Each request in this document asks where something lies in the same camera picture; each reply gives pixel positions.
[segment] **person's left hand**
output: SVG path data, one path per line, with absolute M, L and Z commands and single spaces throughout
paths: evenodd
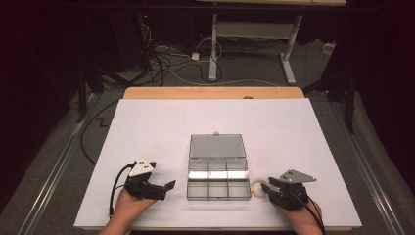
M 121 189 L 116 200 L 115 211 L 106 227 L 100 235 L 112 234 L 122 235 L 128 227 L 136 221 L 141 214 L 157 200 L 143 199 L 137 200 L 125 190 Z

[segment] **white tabletop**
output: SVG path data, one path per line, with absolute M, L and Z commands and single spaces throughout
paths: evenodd
M 164 185 L 175 179 L 176 185 L 164 201 L 146 210 L 132 229 L 289 228 L 286 218 L 267 198 L 187 200 L 191 134 L 214 131 L 242 134 L 250 181 L 277 177 L 288 169 L 314 176 L 317 181 L 304 186 L 321 206 L 326 227 L 361 226 L 308 99 L 120 100 L 74 226 L 105 226 L 116 175 L 125 165 L 146 158 L 157 162 L 150 183 Z

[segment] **metal track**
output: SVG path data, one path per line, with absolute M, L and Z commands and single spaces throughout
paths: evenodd
M 90 96 L 89 101 L 88 101 L 89 111 L 94 110 L 94 108 L 98 104 L 99 98 L 100 98 L 100 95 L 92 94 Z M 59 158 L 57 159 L 57 162 L 55 163 L 55 166 L 53 167 L 51 173 L 49 174 L 49 177 L 44 183 L 39 195 L 37 196 L 36 201 L 31 207 L 30 212 L 28 213 L 26 219 L 24 220 L 24 223 L 21 229 L 19 230 L 18 234 L 27 235 L 27 234 L 32 234 L 34 232 L 36 225 L 40 220 L 40 217 L 45 211 L 50 199 L 52 198 L 52 195 L 56 187 L 58 186 L 61 176 L 64 173 L 67 167 L 67 164 L 70 160 L 73 147 L 78 142 L 79 134 L 82 132 L 83 128 L 85 128 L 85 124 L 90 119 L 91 113 L 92 112 L 87 112 L 83 121 L 76 126 L 74 132 L 72 133 L 67 144 L 65 145 L 64 150 L 61 152 Z
M 348 129 L 344 123 L 344 115 L 338 103 L 330 103 L 331 109 L 336 115 L 339 125 L 342 127 L 343 132 L 348 138 L 354 152 L 356 153 L 355 160 L 357 161 L 357 166 L 362 173 L 363 179 L 365 180 L 370 193 L 372 194 L 373 200 L 378 207 L 379 213 L 381 214 L 385 225 L 389 229 L 390 233 L 393 235 L 404 235 L 405 232 L 402 229 L 393 209 L 391 202 L 388 196 L 385 194 L 385 191 L 379 184 L 378 179 L 373 173 L 372 167 L 367 161 L 366 156 L 361 150 L 356 138 L 354 135 L 351 135 L 348 132 Z

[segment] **desk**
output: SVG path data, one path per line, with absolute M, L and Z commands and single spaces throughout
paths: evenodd
M 241 99 L 246 96 L 256 99 Z M 151 183 L 164 185 L 175 179 L 176 186 L 131 229 L 289 230 L 289 222 L 267 198 L 187 200 L 190 136 L 214 131 L 242 134 L 251 181 L 279 176 L 289 168 L 312 175 L 317 182 L 305 187 L 323 209 L 327 230 L 361 226 L 309 100 L 296 87 L 127 89 L 116 108 L 74 226 L 105 226 L 117 173 L 145 157 L 157 162 Z
M 203 2 L 217 3 L 251 3 L 251 4 L 276 4 L 276 5 L 315 5 L 319 7 L 344 6 L 346 0 L 198 0 Z M 287 77 L 288 84 L 295 85 L 296 79 L 290 66 L 290 55 L 296 42 L 302 16 L 296 16 L 294 23 L 246 23 L 246 22 L 220 22 L 217 14 L 213 14 L 211 33 L 211 52 L 208 79 L 216 80 L 217 37 L 247 37 L 265 39 L 288 39 L 285 53 L 280 54 L 281 63 Z

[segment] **person's right hand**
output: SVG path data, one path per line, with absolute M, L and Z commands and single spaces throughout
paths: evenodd
M 275 204 L 272 204 L 278 211 L 285 215 L 291 222 L 294 231 L 299 235 L 322 235 L 322 231 L 315 221 L 314 217 L 306 208 L 301 208 L 300 210 L 287 211 Z M 308 207 L 315 213 L 318 217 L 318 214 L 322 215 L 320 206 L 316 202 L 314 205 L 311 200 L 307 203 Z

